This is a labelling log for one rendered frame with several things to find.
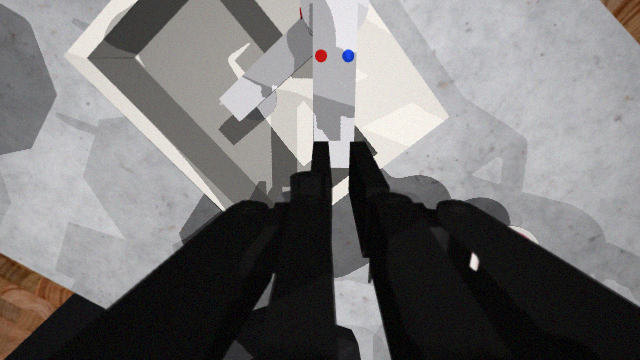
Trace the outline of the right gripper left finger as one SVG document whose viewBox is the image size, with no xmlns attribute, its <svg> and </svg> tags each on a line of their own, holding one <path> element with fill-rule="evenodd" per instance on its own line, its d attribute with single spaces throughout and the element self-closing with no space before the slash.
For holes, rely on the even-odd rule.
<svg viewBox="0 0 640 360">
<path fill-rule="evenodd" d="M 223 360 L 274 273 L 256 360 L 339 360 L 332 195 L 313 141 L 274 208 L 233 204 L 46 360 Z"/>
</svg>

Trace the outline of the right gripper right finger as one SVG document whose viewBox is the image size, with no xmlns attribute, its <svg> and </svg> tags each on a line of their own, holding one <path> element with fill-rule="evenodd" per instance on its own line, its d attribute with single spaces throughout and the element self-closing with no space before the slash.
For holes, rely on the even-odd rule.
<svg viewBox="0 0 640 360">
<path fill-rule="evenodd" d="M 348 191 L 391 360 L 640 360 L 638 305 L 470 203 L 390 189 L 365 141 Z"/>
</svg>

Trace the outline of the white rectangular sink basin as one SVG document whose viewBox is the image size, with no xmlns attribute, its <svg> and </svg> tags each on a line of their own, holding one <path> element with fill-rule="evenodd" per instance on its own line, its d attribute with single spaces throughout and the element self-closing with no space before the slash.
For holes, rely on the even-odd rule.
<svg viewBox="0 0 640 360">
<path fill-rule="evenodd" d="M 239 121 L 219 98 L 300 18 L 300 0 L 111 0 L 64 57 L 223 212 L 274 208 L 311 171 L 313 56 Z M 449 118 L 369 3 L 354 141 L 381 169 Z"/>
</svg>

